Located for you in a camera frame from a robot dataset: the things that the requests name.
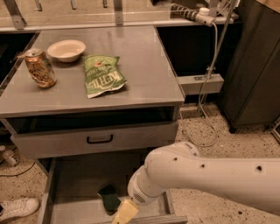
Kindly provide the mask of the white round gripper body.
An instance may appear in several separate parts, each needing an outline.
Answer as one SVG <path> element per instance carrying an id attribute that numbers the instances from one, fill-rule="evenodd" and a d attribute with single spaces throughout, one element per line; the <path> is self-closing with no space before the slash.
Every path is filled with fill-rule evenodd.
<path id="1" fill-rule="evenodd" d="M 143 165 L 132 175 L 128 183 L 128 195 L 138 205 L 152 203 L 165 191 L 165 188 L 151 182 Z"/>

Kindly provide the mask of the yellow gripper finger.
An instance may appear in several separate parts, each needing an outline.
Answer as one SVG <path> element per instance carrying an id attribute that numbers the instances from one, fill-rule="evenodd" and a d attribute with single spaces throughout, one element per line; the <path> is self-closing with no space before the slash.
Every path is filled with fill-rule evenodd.
<path id="1" fill-rule="evenodd" d="M 117 209 L 112 224 L 128 224 L 139 212 L 138 205 L 132 199 L 125 199 Z"/>

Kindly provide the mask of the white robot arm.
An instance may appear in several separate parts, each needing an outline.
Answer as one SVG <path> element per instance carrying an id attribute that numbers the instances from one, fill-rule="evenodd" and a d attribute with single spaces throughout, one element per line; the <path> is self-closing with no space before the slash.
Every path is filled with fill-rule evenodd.
<path id="1" fill-rule="evenodd" d="M 140 210 L 171 188 L 194 189 L 280 213 L 279 158 L 206 158 L 189 142 L 152 150 L 128 183 L 129 197 L 112 224 L 128 224 Z"/>

